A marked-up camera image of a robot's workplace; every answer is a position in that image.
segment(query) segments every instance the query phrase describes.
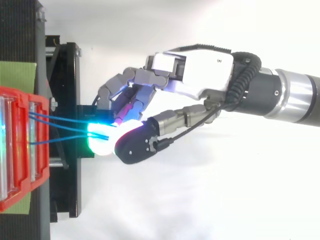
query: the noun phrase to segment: coiled black cable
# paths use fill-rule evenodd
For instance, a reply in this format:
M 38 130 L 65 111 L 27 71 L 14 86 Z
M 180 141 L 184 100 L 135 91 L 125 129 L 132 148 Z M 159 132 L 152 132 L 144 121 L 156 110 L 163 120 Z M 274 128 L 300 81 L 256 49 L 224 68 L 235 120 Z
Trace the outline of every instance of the coiled black cable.
M 243 62 L 247 64 L 245 69 L 230 82 L 226 93 L 225 103 L 233 106 L 228 107 L 227 111 L 233 111 L 241 102 L 245 91 L 248 89 L 251 80 L 260 71 L 262 63 L 258 56 L 249 52 L 232 53 L 234 62 Z

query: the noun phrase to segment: white light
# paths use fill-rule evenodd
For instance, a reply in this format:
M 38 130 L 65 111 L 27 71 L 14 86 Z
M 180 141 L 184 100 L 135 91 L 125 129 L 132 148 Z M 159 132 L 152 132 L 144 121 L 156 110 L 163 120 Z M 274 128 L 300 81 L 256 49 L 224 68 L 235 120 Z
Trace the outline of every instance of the white light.
M 101 124 L 101 123 L 89 123 L 88 132 L 97 133 L 109 137 L 109 140 L 103 140 L 99 138 L 93 138 L 88 135 L 88 146 L 92 152 L 100 156 L 106 156 L 111 153 L 115 153 L 115 145 L 117 141 L 126 133 L 133 129 L 136 129 L 143 125 L 138 120 L 131 119 L 118 126 L 117 123 L 113 123 L 113 126 Z

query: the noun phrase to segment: silver metal cylinder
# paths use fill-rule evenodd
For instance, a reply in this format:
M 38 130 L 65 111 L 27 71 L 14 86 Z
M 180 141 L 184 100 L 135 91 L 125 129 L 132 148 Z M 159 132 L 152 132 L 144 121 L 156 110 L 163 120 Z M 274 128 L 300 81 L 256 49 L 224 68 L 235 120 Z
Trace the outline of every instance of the silver metal cylinder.
M 49 166 L 50 168 L 62 168 L 64 165 L 60 157 L 50 157 Z
M 305 74 L 276 69 L 281 81 L 281 96 L 274 107 L 264 117 L 296 123 L 307 114 L 313 100 L 313 85 Z

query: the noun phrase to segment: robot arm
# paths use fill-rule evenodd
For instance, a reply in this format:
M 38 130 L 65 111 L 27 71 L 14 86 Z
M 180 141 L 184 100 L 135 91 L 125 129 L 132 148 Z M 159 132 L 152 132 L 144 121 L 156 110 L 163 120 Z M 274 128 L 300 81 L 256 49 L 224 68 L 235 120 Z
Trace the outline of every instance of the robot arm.
M 127 68 L 99 89 L 97 108 L 113 110 L 118 124 L 139 120 L 156 89 L 205 99 L 204 104 L 167 110 L 122 135 L 114 150 L 124 163 L 138 163 L 155 155 L 194 128 L 212 123 L 222 109 L 320 126 L 320 78 L 262 68 L 253 54 L 231 54 L 207 45 L 156 53 L 147 58 L 144 68 Z M 158 140 L 181 127 L 189 129 Z

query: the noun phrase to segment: black panel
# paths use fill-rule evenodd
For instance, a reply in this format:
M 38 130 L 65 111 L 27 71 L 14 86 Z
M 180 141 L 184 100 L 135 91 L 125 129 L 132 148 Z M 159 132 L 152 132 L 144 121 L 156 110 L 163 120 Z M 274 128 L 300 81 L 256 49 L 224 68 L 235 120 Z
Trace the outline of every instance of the black panel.
M 0 61 L 36 62 L 36 2 L 0 1 Z
M 69 42 L 56 49 L 52 57 L 47 58 L 49 86 L 52 96 L 58 102 L 58 107 L 52 115 L 64 118 L 79 119 L 80 103 L 79 58 L 76 57 L 78 46 Z M 84 128 L 74 122 L 63 122 L 71 128 Z M 58 129 L 60 137 L 77 135 L 73 131 Z M 51 220 L 55 220 L 53 210 L 58 213 L 69 212 L 70 218 L 76 218 L 81 213 L 81 160 L 79 158 L 78 139 L 61 142 L 61 147 L 68 168 L 50 168 L 50 204 Z M 50 157 L 61 157 L 56 144 L 50 144 Z

